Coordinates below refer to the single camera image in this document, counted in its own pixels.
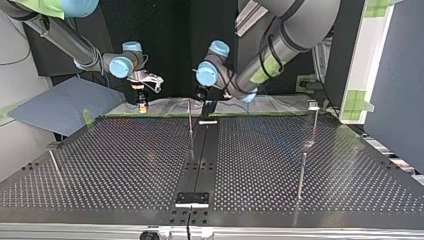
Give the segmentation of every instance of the green tape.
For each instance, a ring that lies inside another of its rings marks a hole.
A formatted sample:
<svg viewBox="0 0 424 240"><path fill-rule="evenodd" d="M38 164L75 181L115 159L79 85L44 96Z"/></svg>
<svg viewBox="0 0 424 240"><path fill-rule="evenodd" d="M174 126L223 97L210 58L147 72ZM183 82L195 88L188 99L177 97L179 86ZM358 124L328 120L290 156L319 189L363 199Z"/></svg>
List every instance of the green tape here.
<svg viewBox="0 0 424 240"><path fill-rule="evenodd" d="M91 112L88 109L84 109L84 121L87 126L91 126L94 123L93 118L91 117Z"/></svg>
<svg viewBox="0 0 424 240"><path fill-rule="evenodd" d="M366 18L385 17L390 0L369 0L365 10Z"/></svg>
<svg viewBox="0 0 424 240"><path fill-rule="evenodd" d="M9 117L9 113L17 108L19 105L9 105L0 109L0 118Z"/></svg>
<svg viewBox="0 0 424 240"><path fill-rule="evenodd" d="M313 94L314 90L308 90L302 86L300 86L301 82L316 82L316 78L314 74L310 74L310 75L299 75L297 76L297 81L296 81L296 92L297 93L308 93L308 94Z"/></svg>
<svg viewBox="0 0 424 240"><path fill-rule="evenodd" d="M366 109L366 91L349 90L342 113L342 120L358 121Z"/></svg>
<svg viewBox="0 0 424 240"><path fill-rule="evenodd" d="M65 19L65 12L61 0L14 0L35 12Z"/></svg>
<svg viewBox="0 0 424 240"><path fill-rule="evenodd" d="M264 67L267 70L268 74L272 77L276 77L280 74L280 65L278 64L278 61L275 60L273 56L269 56L265 62ZM264 70L260 68L255 74L253 74L252 78L250 78L250 82L255 84L262 84L266 80L268 80L269 77L266 75Z"/></svg>

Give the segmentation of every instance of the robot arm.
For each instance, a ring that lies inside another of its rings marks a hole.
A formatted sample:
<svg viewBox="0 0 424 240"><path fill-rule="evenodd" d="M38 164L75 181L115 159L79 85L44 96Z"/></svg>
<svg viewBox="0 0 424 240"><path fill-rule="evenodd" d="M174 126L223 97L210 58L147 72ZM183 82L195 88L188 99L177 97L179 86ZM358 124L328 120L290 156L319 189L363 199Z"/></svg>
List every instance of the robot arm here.
<svg viewBox="0 0 424 240"><path fill-rule="evenodd" d="M245 102L252 101L258 87L281 74L284 65L297 54L309 51L322 41L334 24L340 6L340 0L257 2L278 16L281 24L269 35L256 57L236 74L224 66L230 48L222 41L214 41L196 73L201 85L222 89Z"/></svg>
<svg viewBox="0 0 424 240"><path fill-rule="evenodd" d="M67 0L68 5L83 5L87 1ZM89 4L89 9L83 11L81 16L87 16L97 7ZM132 82L156 82L155 89L160 91L162 78L149 74L144 70L146 60L144 58L141 44L138 42L127 42L123 44L123 52L120 54L101 54L87 39L80 36L65 21L56 17L48 17L34 12L27 7L10 0L0 1L0 10L10 17L26 23L40 35L60 48L63 52L74 59L75 65L86 71L98 71L102 74L109 72L117 78L129 78Z"/></svg>

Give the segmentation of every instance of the black cable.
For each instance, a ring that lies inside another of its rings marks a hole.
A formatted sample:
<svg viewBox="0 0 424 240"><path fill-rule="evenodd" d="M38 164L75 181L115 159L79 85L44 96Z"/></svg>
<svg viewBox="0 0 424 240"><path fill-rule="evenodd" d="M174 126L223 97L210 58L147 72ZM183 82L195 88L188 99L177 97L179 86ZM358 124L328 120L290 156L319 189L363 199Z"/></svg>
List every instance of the black cable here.
<svg viewBox="0 0 424 240"><path fill-rule="evenodd" d="M187 219L187 225L186 225L186 230L187 230L187 240L191 240L191 233L190 233L190 220L191 220L191 211L193 210L193 208L190 208L190 214L188 215L188 219Z"/></svg>
<svg viewBox="0 0 424 240"><path fill-rule="evenodd" d="M227 82L227 84L226 84L226 88L228 87L228 85L229 84L231 84L237 91L239 91L239 92L241 92L241 93L243 93L243 94L246 94L246 95L250 95L250 94L259 94L259 93L261 93L262 91L266 91L266 87L270 84L270 81L272 80L272 79L275 79L277 76L271 76L271 74L269 74L268 73L268 71L267 71L267 69L266 69L266 67L265 67L265 61L264 61L264 53L266 52L266 47L265 46L263 46L264 45L264 43L265 43L265 39L266 39L266 36L268 35L268 32L269 32L269 30L271 29L271 27L272 27L272 25L274 24L274 21L275 21L275 19L276 19L277 17L273 17L272 18L272 20L271 20L271 22L268 24L268 27L265 29L265 31L264 31L264 33L263 33L263 35L262 35L262 37L261 37L261 41L259 42L259 61L260 61L260 63L261 63L261 68L262 68L262 71L265 73L265 75L268 77L268 79L267 79L267 83L266 84L264 84L264 85L262 85L262 86L260 86L259 88L258 88L258 90L257 91L255 91L255 92L248 92L248 91L244 91L243 89L241 89L241 87L239 86L239 84L238 84L238 82L237 81L235 81L235 82L233 82L233 77L234 77L234 74L232 75L232 76L230 76L229 75L229 71L227 71L227 76L228 76L228 78L229 78L229 80L228 80L228 82ZM270 48L270 51L271 51L271 54L272 54L272 56L275 58L275 60L278 62L278 65L279 65L279 67L280 67L280 69L279 69L279 71L280 71L280 73L283 71L283 64L282 64L282 62L281 62L281 60L279 59L279 57L278 57L278 54L277 54L277 52L275 51L275 48L274 48L274 45L273 45L273 43L272 43L272 38L273 38L273 35L271 34L271 35L269 35L268 36L268 47Z"/></svg>
<svg viewBox="0 0 424 240"><path fill-rule="evenodd" d="M261 37L261 41L259 42L259 61L261 63L261 67L262 67L262 71L264 71L265 75L268 78L272 78L271 74L268 73L268 71L265 68L265 63L264 63L264 52L265 52L265 47L263 46L264 42L265 42L265 38L266 35L268 35L269 30L272 27L272 24L274 23L275 19L277 17L273 17L271 22L268 24L268 27L265 29L264 34Z"/></svg>
<svg viewBox="0 0 424 240"><path fill-rule="evenodd" d="M268 37L268 46L269 46L269 50L271 51L272 56L274 57L275 60L277 60L278 66L280 67L278 69L278 72L281 73L281 72L283 72L284 67L283 67L283 64L281 63L280 57L278 57L278 54L275 51L274 43L272 41L273 38L274 38L274 35L273 34L269 35L269 37Z"/></svg>
<svg viewBox="0 0 424 240"><path fill-rule="evenodd" d="M0 63L0 66L9 66L9 65L14 65L14 64L17 64L17 63L23 62L23 61L27 60L27 59L28 59L28 57L29 57L30 55L31 55L31 49L28 47L28 52L27 52L27 54L25 55L25 57L23 57L23 58L22 58L22 59L20 59L20 60L13 61L13 62Z"/></svg>
<svg viewBox="0 0 424 240"><path fill-rule="evenodd" d="M243 109L245 112L249 113L249 110L247 110L247 108L245 108L245 107L243 107L243 106L241 106L241 105L238 105L238 104L231 104L231 103L225 103L225 102L219 102L219 103L221 103L221 104L223 104L223 105L225 105L225 106L228 106L228 107L238 107L238 108Z"/></svg>
<svg viewBox="0 0 424 240"><path fill-rule="evenodd" d="M315 59L315 62L318 64L318 57L317 57L316 51L312 51L312 56ZM318 81L321 83L322 90L324 91L325 97L330 102L330 105L333 107L334 112L336 113L337 117L340 118L340 112L337 112L336 106L331 101L330 96L328 95L327 90L325 89L324 82L321 79L321 72L319 71L319 66L317 66L317 74L318 74Z"/></svg>

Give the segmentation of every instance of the black backdrop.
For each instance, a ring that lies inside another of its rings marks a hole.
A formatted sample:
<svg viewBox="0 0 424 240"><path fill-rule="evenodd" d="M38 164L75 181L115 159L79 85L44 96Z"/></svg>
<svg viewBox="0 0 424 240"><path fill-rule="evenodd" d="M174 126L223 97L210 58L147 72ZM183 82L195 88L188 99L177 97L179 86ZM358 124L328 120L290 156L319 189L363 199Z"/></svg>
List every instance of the black backdrop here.
<svg viewBox="0 0 424 240"><path fill-rule="evenodd" d="M165 80L153 98L191 97L196 86L192 69L212 40L235 49L237 0L102 0L101 8L113 49L121 51L126 41L141 42L149 55L146 68Z"/></svg>
<svg viewBox="0 0 424 240"><path fill-rule="evenodd" d="M74 23L79 34L102 52L121 52L123 42L141 42L149 55L147 69L165 80L160 94L150 94L154 100L191 97L196 87L192 69L197 68L215 39L230 45L228 65L237 68L237 63L233 62L239 51L234 34L237 14L237 0L101 0L94 14L76 19ZM29 39L40 75L53 75L54 85L75 73L104 84L98 73L79 72L69 57L38 34L33 32ZM280 78L268 85L265 93L294 93L297 75L313 73L310 56L305 53L293 59ZM130 103L135 102L135 93L129 83L109 76L112 88L124 92Z"/></svg>

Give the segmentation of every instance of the cable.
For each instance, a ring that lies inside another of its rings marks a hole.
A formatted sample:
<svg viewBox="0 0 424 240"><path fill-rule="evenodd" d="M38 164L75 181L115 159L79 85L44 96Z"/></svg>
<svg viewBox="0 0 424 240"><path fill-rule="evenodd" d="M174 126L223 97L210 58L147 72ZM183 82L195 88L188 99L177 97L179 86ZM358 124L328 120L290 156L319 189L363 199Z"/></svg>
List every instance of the cable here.
<svg viewBox="0 0 424 240"><path fill-rule="evenodd" d="M315 62L318 62L318 57L317 57L316 51L312 50L312 56L314 57ZM330 105L333 107L333 110L336 113L337 117L340 118L340 112L337 112L336 106L331 101L330 96L328 95L327 90L325 89L324 82L321 79L321 70L319 69L319 67L317 68L317 71L318 71L317 72L318 73L318 81L321 83L322 89L324 90L325 97L330 102Z"/></svg>
<svg viewBox="0 0 424 240"><path fill-rule="evenodd" d="M5 16L4 15L4 13L3 12L0 12L0 14L1 14L1 16L8 22L8 24L11 26L11 27L13 27L15 30L16 30L16 32L19 34L19 36L21 36L25 41L27 40L27 38L26 38L26 36L25 36L25 34L23 34L17 27L16 27L16 25L15 24L13 24L13 22L9 19L9 17L7 17L7 16ZM19 59L19 60L16 60L16 61L12 61L12 62L7 62L7 63L0 63L0 66L9 66L9 65L14 65L14 64L17 64L17 63L20 63L20 62L23 62L23 61L25 61L26 59L28 59L28 57L31 55L31 48L30 48L30 46L29 46L29 44L28 44L28 52L26 53L26 55L23 57L23 58L21 58L21 59Z"/></svg>
<svg viewBox="0 0 424 240"><path fill-rule="evenodd" d="M273 17L272 18L271 22L268 24L268 27L265 29L265 32L263 33L263 35L261 37L261 41L259 43L259 61L261 63L262 71L268 77L267 83L264 84L264 85L262 85L262 86L260 86L258 88L258 90L256 90L256 91L251 91L251 92L245 91L245 90L241 89L241 87L239 86L239 83L237 81L233 81L234 80L234 75L235 75L234 72L233 72L233 75L230 76L230 73L229 73L229 71L227 69L228 82L226 83L226 86L224 87L225 90L228 88L228 85L231 84L237 91L239 91L239 92L241 92L243 94L246 94L246 95L259 94L262 91L266 91L266 87L270 83L269 81L272 80L272 79L275 79L277 77L277 76L274 76L274 77L271 76L271 74L268 73L268 71L267 71L267 69L265 67L264 53L266 52L266 47L263 46L264 43L265 43L266 36L268 35L269 30L271 29L272 25L274 24L276 18L277 17ZM272 43L272 38L273 37L274 37L274 35L272 35L272 34L268 36L268 47L269 47L269 49L271 51L272 56L278 62L278 65L280 67L279 72L281 73L283 71L283 69L284 69L284 66L283 66L281 60L279 59L277 52L275 51L274 45ZM221 78L224 79L223 76L222 76L222 73L219 72L219 71L218 71L218 73L220 74Z"/></svg>
<svg viewBox="0 0 424 240"><path fill-rule="evenodd" d="M239 108L243 109L244 111L246 111L249 114L249 110L247 108L241 106L241 105L233 104L233 103L225 103L225 102L219 102L219 103L221 103L221 104L223 104L225 106L228 106L228 107L233 107L233 106L234 107L239 107Z"/></svg>
<svg viewBox="0 0 424 240"><path fill-rule="evenodd" d="M14 64L23 62L23 61L27 60L30 55L31 55L31 49L28 47L28 52L25 55L25 57L23 57L22 59L16 60L14 62L0 63L0 66L9 66L9 65L14 65Z"/></svg>

